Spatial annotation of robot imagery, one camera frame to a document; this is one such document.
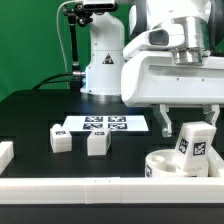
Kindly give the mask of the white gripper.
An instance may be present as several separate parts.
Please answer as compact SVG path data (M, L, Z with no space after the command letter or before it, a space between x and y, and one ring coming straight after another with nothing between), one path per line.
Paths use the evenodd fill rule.
M224 104L224 58L206 57L203 66L176 65L171 52L140 52L122 68L121 95L129 107L154 105L163 137L172 136L169 106L208 104L205 121L216 126L218 104Z

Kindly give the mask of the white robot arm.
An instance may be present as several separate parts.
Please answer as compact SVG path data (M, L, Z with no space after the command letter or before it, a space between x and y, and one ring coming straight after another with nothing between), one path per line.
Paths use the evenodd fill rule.
M171 107L201 107L215 124L224 106L224 0L125 0L131 41L109 11L120 0L84 0L93 13L86 90L117 95L129 107L153 108L162 134L172 135Z

